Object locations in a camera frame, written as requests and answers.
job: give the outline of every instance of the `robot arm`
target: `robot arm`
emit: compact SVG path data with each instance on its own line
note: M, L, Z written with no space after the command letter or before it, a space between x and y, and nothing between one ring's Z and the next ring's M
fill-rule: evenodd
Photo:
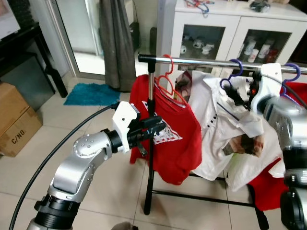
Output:
M250 108L263 114L278 135L286 171L284 183L289 192L281 196L282 222L290 230L307 229L307 110L279 97L281 79L278 63L262 65L251 85Z
M113 116L115 130L77 139L70 156L58 167L47 195L35 204L38 213L27 230L71 230L96 169L113 153L142 147L140 141L165 128L159 116L139 119L140 113L134 105L121 102Z

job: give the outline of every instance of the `white cabinet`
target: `white cabinet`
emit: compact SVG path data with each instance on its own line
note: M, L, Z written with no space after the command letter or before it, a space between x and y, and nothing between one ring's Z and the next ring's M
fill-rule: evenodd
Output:
M173 33L167 38L171 39L171 56L285 64L307 29L307 15L290 4L273 3L267 13L258 13L247 2L214 2L208 5L209 13L203 15L200 9L187 7L184 0L177 0L173 28L169 28ZM167 39L161 42L169 44ZM205 48L193 47L195 41ZM258 52L255 60L250 52ZM227 69L193 66L175 66L175 69L199 69L221 77L230 73Z

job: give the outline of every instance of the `clothes rack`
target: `clothes rack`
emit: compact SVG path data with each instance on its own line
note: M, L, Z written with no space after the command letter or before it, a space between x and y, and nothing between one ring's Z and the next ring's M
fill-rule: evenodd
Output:
M149 113L149 116L154 116L155 102L154 102L153 93L154 93L155 65L156 63L171 64L171 59L168 57L158 57L154 55L144 55L144 54L139 54L138 59L139 59L139 62L148 63L148 73L149 73L148 102L147 102L148 103L148 113ZM182 65L193 65L193 66L211 67L211 68L221 67L221 68L239 69L239 66L237 63L230 62L230 61L185 59L185 58L177 58L177 57L172 58L172 61L174 64L182 64ZM261 64L257 64L257 63L242 63L242 66L244 70L250 70L250 71L256 71L261 68ZM281 66L281 68L282 68L282 72L296 73L296 70L292 67ZM302 74L307 74L307 68L300 68L300 69L301 69ZM187 194L166 192L166 191L153 189L154 172L155 172L153 170L153 159L154 159L154 156L153 156L154 143L153 142L154 140L153 138L151 138L149 142L149 176L148 176L148 183L147 183L146 198L145 198L145 203L144 203L144 214L145 215L150 214L152 195L160 194L160 195L177 196L177 197L184 197L184 198L211 201L211 202L231 204L231 205L253 207L255 208L255 212L258 218L260 229L261 230L269 229L269 224L268 224L266 216L264 215L263 211L260 211L255 205L255 191L253 187L250 185L248 186L248 189L252 197L252 203L242 203L242 202L237 202L237 201L214 199L214 198L203 197L203 196L187 195ZM192 173L189 176L199 177ZM218 177L217 180L222 180L225 183L225 178Z

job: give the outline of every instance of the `blue rug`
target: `blue rug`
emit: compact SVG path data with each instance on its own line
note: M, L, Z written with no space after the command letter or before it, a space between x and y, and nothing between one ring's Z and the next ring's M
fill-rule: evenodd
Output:
M108 106L119 101L120 92L108 85L95 83L75 85L67 96L64 105L103 105Z

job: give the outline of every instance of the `gray curtain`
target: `gray curtain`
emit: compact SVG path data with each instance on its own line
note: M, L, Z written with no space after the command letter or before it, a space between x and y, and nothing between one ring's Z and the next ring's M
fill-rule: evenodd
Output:
M136 79L132 37L124 0L100 0L100 35L106 84L129 92Z

